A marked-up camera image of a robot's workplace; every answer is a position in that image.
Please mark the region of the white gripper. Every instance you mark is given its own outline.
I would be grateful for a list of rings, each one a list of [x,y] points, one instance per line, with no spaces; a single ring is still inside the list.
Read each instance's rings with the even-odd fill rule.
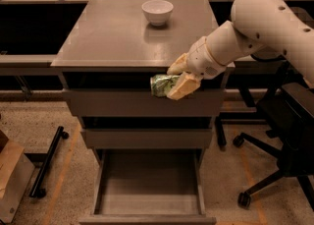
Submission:
[[[172,100],[180,100],[198,90],[202,78],[212,80],[224,73],[225,70],[226,67],[213,58],[207,46],[207,38],[202,36],[192,44],[187,55],[182,54],[168,68],[168,75],[181,75],[167,93],[167,97]]]

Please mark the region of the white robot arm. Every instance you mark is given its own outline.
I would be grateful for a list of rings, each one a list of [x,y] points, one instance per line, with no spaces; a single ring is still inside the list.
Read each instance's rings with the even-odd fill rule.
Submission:
[[[231,18],[199,38],[168,69],[179,77],[167,97],[179,100],[225,72],[234,60],[271,48],[314,83],[314,28],[283,0],[235,0]]]

